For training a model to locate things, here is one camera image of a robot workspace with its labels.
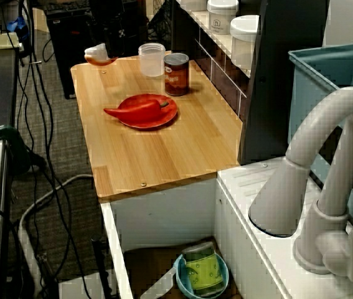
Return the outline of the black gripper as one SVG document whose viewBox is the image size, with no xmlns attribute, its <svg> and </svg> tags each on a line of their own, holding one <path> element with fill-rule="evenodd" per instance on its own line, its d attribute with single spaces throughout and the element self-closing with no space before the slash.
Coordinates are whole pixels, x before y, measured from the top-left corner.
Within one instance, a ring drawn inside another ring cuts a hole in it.
<svg viewBox="0 0 353 299">
<path fill-rule="evenodd" d="M 107 28 L 107 54 L 109 58 L 124 57 L 129 53 L 126 34 L 144 34 L 146 15 L 140 6 L 126 6 L 116 14 L 116 22 Z"/>
</svg>

